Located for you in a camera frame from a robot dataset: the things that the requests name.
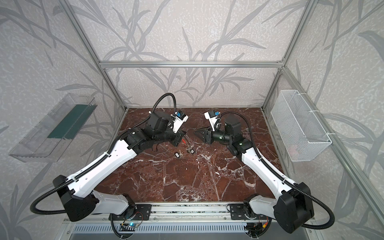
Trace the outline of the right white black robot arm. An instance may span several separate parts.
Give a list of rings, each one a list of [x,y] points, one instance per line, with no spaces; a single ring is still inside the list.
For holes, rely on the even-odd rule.
[[[243,136],[241,123],[229,116],[222,131],[219,129],[219,115],[219,112],[206,112],[205,118],[210,126],[196,130],[195,135],[203,143],[225,145],[233,156],[259,176],[273,194],[273,198],[252,195],[245,199],[243,211],[246,218],[254,220],[259,215],[272,218],[287,233],[303,226],[315,215],[313,201],[306,197],[310,193],[309,187],[304,183],[298,185],[298,190],[290,187],[295,182],[266,160],[252,141]]]

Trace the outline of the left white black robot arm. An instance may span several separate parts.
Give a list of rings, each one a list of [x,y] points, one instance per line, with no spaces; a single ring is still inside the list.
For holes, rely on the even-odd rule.
[[[103,194],[95,191],[95,187],[121,165],[155,144],[169,142],[178,146],[186,135],[180,128],[188,118],[182,111],[173,115],[151,112],[144,128],[128,130],[118,138],[111,153],[105,152],[68,176],[72,183],[59,190],[58,195],[70,221],[76,222],[95,214],[132,216],[136,212],[136,204],[129,196]]]

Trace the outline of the metal keyring plate red handle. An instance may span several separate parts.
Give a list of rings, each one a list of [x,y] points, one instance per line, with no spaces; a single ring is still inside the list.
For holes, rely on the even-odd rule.
[[[193,147],[184,138],[182,138],[181,141],[186,146],[186,152],[189,153],[189,149],[193,149]]]

